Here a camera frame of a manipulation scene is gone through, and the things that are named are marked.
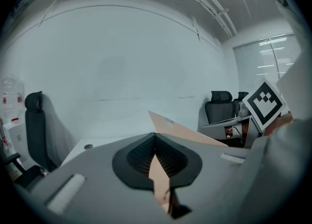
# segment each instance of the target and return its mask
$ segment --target chair backrest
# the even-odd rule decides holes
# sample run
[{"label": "chair backrest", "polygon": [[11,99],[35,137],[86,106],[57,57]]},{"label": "chair backrest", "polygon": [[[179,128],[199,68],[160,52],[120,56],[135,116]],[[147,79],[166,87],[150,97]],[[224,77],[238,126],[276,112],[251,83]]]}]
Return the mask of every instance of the chair backrest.
[{"label": "chair backrest", "polygon": [[235,103],[235,113],[236,113],[236,116],[238,117],[238,113],[239,113],[239,103],[245,98],[245,96],[248,95],[248,92],[239,92],[238,93],[238,98],[237,99],[234,99],[234,103]]},{"label": "chair backrest", "polygon": [[235,104],[228,91],[212,91],[211,101],[205,103],[209,124],[235,117]]},{"label": "chair backrest", "polygon": [[25,99],[27,146],[31,158],[43,168],[52,171],[54,164],[47,153],[45,114],[42,110],[41,94],[42,91],[31,93]]}]

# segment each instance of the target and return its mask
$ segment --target chair headrest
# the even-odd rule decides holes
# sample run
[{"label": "chair headrest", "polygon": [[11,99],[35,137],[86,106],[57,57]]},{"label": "chair headrest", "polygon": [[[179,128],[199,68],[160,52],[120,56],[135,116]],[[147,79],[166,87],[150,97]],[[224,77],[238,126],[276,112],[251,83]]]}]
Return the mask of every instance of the chair headrest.
[{"label": "chair headrest", "polygon": [[230,102],[233,97],[228,91],[212,91],[211,102]]},{"label": "chair headrest", "polygon": [[42,109],[42,91],[29,94],[25,99],[26,109],[38,112]]},{"label": "chair headrest", "polygon": [[248,92],[243,92],[243,91],[239,92],[237,99],[242,101],[248,94],[249,94]]}]

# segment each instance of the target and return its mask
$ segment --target chair seat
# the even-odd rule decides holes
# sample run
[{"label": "chair seat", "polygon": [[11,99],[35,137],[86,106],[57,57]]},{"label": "chair seat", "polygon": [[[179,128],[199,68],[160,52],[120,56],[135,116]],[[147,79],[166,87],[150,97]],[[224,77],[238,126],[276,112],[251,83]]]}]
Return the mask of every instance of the chair seat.
[{"label": "chair seat", "polygon": [[32,166],[26,170],[20,177],[14,182],[26,188],[28,191],[38,182],[43,176],[41,174],[41,168],[39,166]]}]

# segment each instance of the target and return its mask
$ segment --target office chair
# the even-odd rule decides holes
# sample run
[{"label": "office chair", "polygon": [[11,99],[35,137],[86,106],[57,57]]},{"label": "office chair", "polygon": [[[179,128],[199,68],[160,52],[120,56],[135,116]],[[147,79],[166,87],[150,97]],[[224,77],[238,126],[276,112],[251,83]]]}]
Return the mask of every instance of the office chair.
[{"label": "office chair", "polygon": [[245,96],[248,95],[248,92],[239,92],[238,93],[238,98],[234,99],[233,102],[235,103],[235,114],[238,117],[239,113],[239,103],[245,98]]},{"label": "office chair", "polygon": [[235,117],[235,104],[228,91],[212,91],[210,102],[205,103],[205,111],[209,124]]},{"label": "office chair", "polygon": [[[30,157],[38,163],[43,171],[53,171],[57,166],[49,159],[45,136],[45,114],[42,110],[42,91],[31,93],[25,99],[25,123],[27,134],[27,146]],[[41,167],[35,165],[24,170],[17,159],[20,154],[16,153],[4,160],[4,165],[13,163],[21,172],[15,183],[30,190],[40,179],[42,179]]]}]

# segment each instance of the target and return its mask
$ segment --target window blind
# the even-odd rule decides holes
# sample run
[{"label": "window blind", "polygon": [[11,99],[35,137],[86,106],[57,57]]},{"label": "window blind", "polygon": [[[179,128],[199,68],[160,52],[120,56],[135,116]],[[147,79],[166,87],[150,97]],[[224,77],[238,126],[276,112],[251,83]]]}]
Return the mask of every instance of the window blind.
[{"label": "window blind", "polygon": [[[294,35],[257,41],[234,49],[239,91],[251,92],[265,78],[278,92],[277,81],[287,72],[301,50]],[[282,115],[288,112],[286,107]]]}]

